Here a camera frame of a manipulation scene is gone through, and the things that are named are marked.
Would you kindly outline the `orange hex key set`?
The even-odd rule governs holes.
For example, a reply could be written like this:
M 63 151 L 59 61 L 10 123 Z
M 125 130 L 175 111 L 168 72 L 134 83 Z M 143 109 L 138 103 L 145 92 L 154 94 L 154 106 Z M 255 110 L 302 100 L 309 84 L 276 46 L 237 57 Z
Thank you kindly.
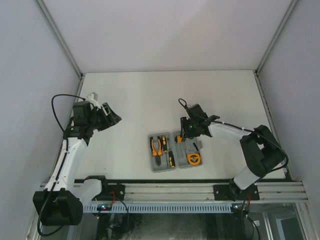
M 182 143 L 184 141 L 184 139 L 180 136 L 180 135 L 177 135 L 176 137 L 175 137 L 175 142 L 176 143 Z

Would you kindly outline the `grey plastic tool case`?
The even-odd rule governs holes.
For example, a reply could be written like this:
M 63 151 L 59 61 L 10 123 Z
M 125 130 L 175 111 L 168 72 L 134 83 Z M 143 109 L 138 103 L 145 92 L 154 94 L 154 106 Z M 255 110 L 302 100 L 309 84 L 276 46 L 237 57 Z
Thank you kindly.
M 174 132 L 162 132 L 162 133 L 153 133 L 148 136 L 148 142 L 149 142 L 149 155 L 150 155 L 150 162 L 151 162 L 151 170 L 155 173 L 165 172 L 165 171 L 172 171 L 176 168 L 180 169 L 186 169 L 186 168 L 195 168 L 198 166 L 201 166 L 203 164 L 203 158 L 201 156 L 201 149 L 203 148 L 202 141 L 198 139 L 197 137 L 194 138 L 186 138 L 183 140 L 183 142 L 177 143 L 175 141 L 176 136 L 180 135 L 180 131 L 174 131 Z M 155 140 L 157 139 L 157 136 L 166 136 L 167 139 L 167 149 L 168 153 L 163 154 L 161 156 L 161 166 L 158 167 L 152 158 L 151 154 L 151 146 L 150 146 L 150 138 L 153 137 Z M 193 146 L 193 143 L 196 143 L 199 153 L 201 156 L 201 164 L 200 165 L 190 165 L 187 160 L 187 154 L 192 153 L 193 151 L 196 151 L 195 147 Z M 174 161 L 175 161 L 175 168 L 170 168 L 169 166 L 169 151 L 173 151 L 174 155 Z

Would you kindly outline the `orange tape measure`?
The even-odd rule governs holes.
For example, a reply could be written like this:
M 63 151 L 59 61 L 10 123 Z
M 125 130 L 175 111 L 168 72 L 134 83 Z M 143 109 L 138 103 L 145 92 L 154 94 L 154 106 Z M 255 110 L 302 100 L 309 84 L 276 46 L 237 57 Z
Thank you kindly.
M 193 146 L 195 148 L 195 151 L 188 153 L 186 155 L 186 157 L 187 157 L 187 161 L 190 165 L 197 166 L 197 165 L 201 164 L 202 160 L 201 160 L 199 148 L 195 142 L 193 143 Z

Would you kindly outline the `short yellow black screwdriver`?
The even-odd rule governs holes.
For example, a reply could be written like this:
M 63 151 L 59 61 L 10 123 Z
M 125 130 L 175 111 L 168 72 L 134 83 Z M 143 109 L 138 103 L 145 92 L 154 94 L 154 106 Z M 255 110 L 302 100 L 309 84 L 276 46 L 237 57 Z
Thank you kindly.
M 168 162 L 169 162 L 168 165 L 170 166 L 170 168 L 176 167 L 175 158 L 172 150 L 168 152 Z

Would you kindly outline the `orange black pliers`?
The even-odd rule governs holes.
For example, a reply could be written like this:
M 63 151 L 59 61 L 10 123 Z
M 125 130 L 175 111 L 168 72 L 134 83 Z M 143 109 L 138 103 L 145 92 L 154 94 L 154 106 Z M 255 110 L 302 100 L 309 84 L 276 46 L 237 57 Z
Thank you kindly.
M 151 156 L 155 164 L 158 167 L 160 167 L 162 165 L 161 156 L 163 155 L 161 138 L 160 136 L 157 136 L 155 140 L 153 137 L 151 137 L 149 142 L 150 142 Z

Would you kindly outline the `long black yellow screwdriver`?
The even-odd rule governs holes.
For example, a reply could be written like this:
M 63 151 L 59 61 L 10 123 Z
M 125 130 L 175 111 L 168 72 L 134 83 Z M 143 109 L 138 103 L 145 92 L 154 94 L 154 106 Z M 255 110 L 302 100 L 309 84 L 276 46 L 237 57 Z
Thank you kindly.
M 160 141 L 161 141 L 161 151 L 162 154 L 165 155 L 168 153 L 168 145 L 167 145 L 167 138 L 165 135 L 162 135 L 160 137 Z

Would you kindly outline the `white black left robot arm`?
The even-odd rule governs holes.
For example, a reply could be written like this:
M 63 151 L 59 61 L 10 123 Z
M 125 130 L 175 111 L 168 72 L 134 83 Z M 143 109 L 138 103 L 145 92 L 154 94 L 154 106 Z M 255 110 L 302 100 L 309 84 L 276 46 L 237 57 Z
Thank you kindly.
M 121 121 L 107 103 L 87 99 L 73 105 L 73 116 L 63 133 L 60 156 L 48 183 L 33 195 L 39 226 L 76 226 L 84 207 L 96 197 L 109 196 L 107 179 L 102 175 L 88 176 L 79 189 L 74 183 L 80 161 L 94 131 L 104 131 Z

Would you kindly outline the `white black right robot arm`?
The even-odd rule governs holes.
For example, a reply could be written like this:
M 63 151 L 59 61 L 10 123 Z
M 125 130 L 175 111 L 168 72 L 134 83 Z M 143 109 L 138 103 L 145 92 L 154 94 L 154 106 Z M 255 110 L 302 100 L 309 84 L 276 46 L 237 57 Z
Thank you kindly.
M 204 135 L 240 145 L 246 166 L 229 181 L 229 192 L 234 199 L 246 196 L 248 189 L 267 174 L 287 167 L 289 157 L 267 126 L 250 130 L 219 121 L 217 115 L 208 116 L 199 104 L 187 105 L 182 98 L 178 102 L 188 114 L 180 119 L 183 139 Z

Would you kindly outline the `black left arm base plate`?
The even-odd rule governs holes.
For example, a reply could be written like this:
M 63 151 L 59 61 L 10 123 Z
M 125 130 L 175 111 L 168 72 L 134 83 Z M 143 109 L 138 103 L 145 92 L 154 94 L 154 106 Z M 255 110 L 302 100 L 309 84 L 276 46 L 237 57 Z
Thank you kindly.
M 126 186 L 123 184 L 108 184 L 102 186 L 101 193 L 95 198 L 98 201 L 111 201 L 113 199 L 123 201 L 125 198 Z

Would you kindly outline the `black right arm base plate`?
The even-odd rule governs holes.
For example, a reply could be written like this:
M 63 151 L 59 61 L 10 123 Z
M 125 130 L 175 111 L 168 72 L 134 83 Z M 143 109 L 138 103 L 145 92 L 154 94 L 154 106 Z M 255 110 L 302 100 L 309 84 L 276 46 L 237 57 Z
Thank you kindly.
M 239 190 L 235 188 L 232 190 L 229 184 L 215 184 L 213 185 L 213 194 L 216 201 L 240 201 L 244 200 L 245 197 L 250 196 L 251 200 L 260 200 L 258 187 L 251 185 L 245 190 Z

